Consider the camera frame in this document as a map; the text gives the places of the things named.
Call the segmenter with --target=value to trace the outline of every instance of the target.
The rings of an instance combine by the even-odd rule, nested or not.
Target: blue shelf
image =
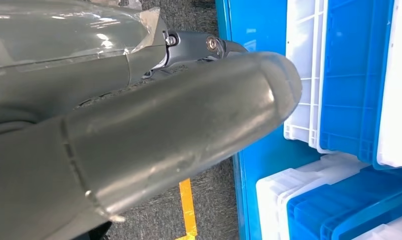
[[[402,169],[364,168],[294,197],[287,209],[291,240],[353,239],[402,216]]]
[[[284,55],[286,1],[258,0],[253,3],[241,0],[216,0],[220,37],[243,44],[252,52],[271,51]],[[234,156],[233,168],[241,240],[261,239],[255,190],[257,181],[319,158],[317,151],[307,144],[285,140],[282,126]]]
[[[394,0],[329,0],[320,146],[376,162]]]

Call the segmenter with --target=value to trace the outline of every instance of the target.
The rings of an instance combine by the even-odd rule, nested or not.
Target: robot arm
[[[81,34],[96,36],[104,46],[110,45],[104,41],[126,41],[114,35],[120,31],[111,26],[127,26],[134,35],[147,29],[125,18],[128,12],[120,18],[127,25],[110,24],[113,14],[116,19],[121,16],[109,12],[115,9],[65,0],[17,4],[22,2],[37,3],[30,8],[40,10],[40,18],[64,21],[50,22],[53,26],[82,28]],[[52,10],[51,4],[62,6],[62,11]],[[30,18],[19,8],[24,5],[14,6],[10,0],[0,3],[0,240],[72,239],[107,221],[124,221],[120,213],[129,207],[273,131],[301,96],[299,75],[288,59],[275,53],[246,53],[73,111],[85,99],[125,87],[149,70],[220,59],[229,50],[243,49],[208,34],[166,31],[157,18],[151,44],[133,51],[146,35],[133,36],[140,41],[126,43],[134,46],[123,48],[128,54],[104,47],[96,48],[104,52],[93,57],[94,48],[86,47],[85,54],[47,60],[72,55],[71,40],[80,43],[75,45],[80,51],[92,43],[70,35],[58,45],[38,46],[43,52],[34,52],[32,59],[40,61],[25,62],[23,52],[28,49],[16,48],[23,43],[13,44],[19,38],[7,38],[7,28],[2,28],[8,26],[2,21],[16,20],[15,26]],[[86,13],[109,25],[91,27]],[[68,17],[76,21],[66,22]],[[19,32],[30,47],[34,45],[24,37],[39,36],[43,41],[58,33],[56,28],[42,31],[43,24],[36,26]],[[99,33],[102,29],[111,33]],[[202,46],[185,46],[189,37]],[[193,53],[194,48],[200,54]]]

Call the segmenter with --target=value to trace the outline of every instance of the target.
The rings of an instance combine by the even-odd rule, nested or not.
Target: gray carpet
[[[169,29],[218,35],[214,0],[143,0],[141,2],[143,9],[160,7],[162,17]],[[151,81],[150,79],[141,82],[137,86]],[[85,105],[113,97],[137,86],[122,89],[87,102]],[[198,229],[196,240],[239,239],[231,159],[192,178],[191,184]],[[175,240],[185,235],[178,186],[134,207],[124,216],[127,221],[114,224],[107,234],[108,239]]]

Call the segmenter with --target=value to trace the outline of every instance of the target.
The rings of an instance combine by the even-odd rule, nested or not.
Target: yellow floor marking
[[[186,179],[179,183],[180,198],[182,200],[183,220],[185,221],[186,236],[176,240],[195,240],[198,235],[196,229],[195,210],[193,208],[192,188],[190,179]]]

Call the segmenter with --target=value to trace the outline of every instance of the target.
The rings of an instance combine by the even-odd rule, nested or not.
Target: blue plastic crate
[[[402,169],[367,167],[288,202],[291,240],[350,240],[402,216]]]
[[[328,0],[320,146],[376,163],[394,0]]]

